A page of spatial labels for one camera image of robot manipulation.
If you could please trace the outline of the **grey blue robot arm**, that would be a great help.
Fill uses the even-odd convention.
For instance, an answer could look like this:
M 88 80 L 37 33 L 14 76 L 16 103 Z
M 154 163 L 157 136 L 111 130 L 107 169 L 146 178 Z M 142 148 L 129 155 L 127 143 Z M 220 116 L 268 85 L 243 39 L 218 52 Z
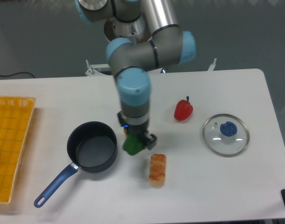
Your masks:
M 192 60 L 196 55 L 192 33 L 181 30 L 170 0 L 78 0 L 75 4 L 85 21 L 112 21 L 114 38 L 109 40 L 106 58 L 120 97 L 119 123 L 144 148 L 152 149 L 157 138 L 148 132 L 148 72 Z

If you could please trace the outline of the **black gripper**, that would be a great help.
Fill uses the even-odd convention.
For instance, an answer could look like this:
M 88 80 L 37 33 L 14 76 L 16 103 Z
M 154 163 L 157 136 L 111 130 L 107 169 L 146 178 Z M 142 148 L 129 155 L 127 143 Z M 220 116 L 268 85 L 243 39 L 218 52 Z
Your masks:
M 122 111 L 117 113 L 118 121 L 122 127 L 124 127 L 126 134 L 130 135 L 141 135 L 141 142 L 144 145 L 145 148 L 148 150 L 152 150 L 152 148 L 157 143 L 157 137 L 152 134 L 148 133 L 147 129 L 149 126 L 149 121 L 146 121 L 139 125 L 130 125 L 126 123 L 125 116 L 123 115 Z

